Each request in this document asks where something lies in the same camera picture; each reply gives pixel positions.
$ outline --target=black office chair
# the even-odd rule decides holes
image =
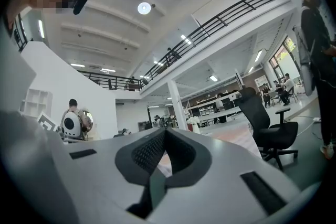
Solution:
[[[283,114],[290,108],[278,110],[276,114],[280,114],[280,124],[269,126],[270,118],[256,91],[253,88],[245,88],[240,90],[240,93],[242,95],[239,107],[253,127],[253,138],[257,146],[263,148],[260,152],[266,154],[264,160],[275,158],[279,169],[282,170],[279,155],[294,154],[294,158],[298,156],[297,150],[284,151],[294,143],[299,127],[297,122],[283,121]]]
[[[296,103],[295,98],[299,101],[298,96],[294,92],[294,87],[290,88],[288,91],[288,98],[291,98],[291,97],[294,98],[295,103]]]

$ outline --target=round ceiling lamp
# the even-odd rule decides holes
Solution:
[[[151,5],[147,2],[142,2],[138,5],[138,12],[140,14],[148,14],[151,11]]]

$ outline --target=ceiling light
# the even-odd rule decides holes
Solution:
[[[256,58],[256,60],[255,60],[254,62],[258,61],[258,59],[259,59],[259,57],[260,57],[261,54],[262,54],[262,50],[260,50],[260,51],[258,52],[257,58]]]
[[[76,64],[76,63],[71,63],[71,65],[72,65],[73,67],[85,67],[85,66],[83,66],[83,65],[78,65],[78,64]]]
[[[215,76],[211,76],[210,78],[215,82],[218,81],[218,79]]]
[[[44,38],[44,31],[43,31],[43,25],[42,25],[42,21],[41,20],[38,20],[38,26],[40,28],[41,37]]]
[[[115,72],[115,70],[111,70],[111,69],[106,69],[106,68],[102,68],[102,71],[108,71],[108,72]]]
[[[138,5],[138,12],[140,14],[148,14],[151,11],[151,5],[147,2],[142,2]]]

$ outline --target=black metal railing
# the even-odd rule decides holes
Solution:
[[[195,48],[213,34],[228,26],[233,21],[256,10],[257,8],[274,0],[241,0],[210,20],[199,26],[196,30],[185,37],[171,51],[163,56],[145,75],[147,82],[153,80],[157,75],[178,61],[182,56]]]
[[[87,71],[79,71],[85,77],[89,78],[96,84],[109,90],[123,90],[123,91],[139,91],[143,87],[143,83],[139,79],[125,78],[113,76],[110,74],[100,74]]]
[[[25,30],[23,28],[21,15],[19,14],[17,18],[14,19],[14,39],[19,47],[19,52],[21,52],[28,43]]]

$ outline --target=shoe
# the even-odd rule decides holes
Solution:
[[[320,147],[320,151],[324,154],[326,159],[331,159],[334,155],[334,149],[332,148],[332,144],[330,143],[328,146],[323,145]]]

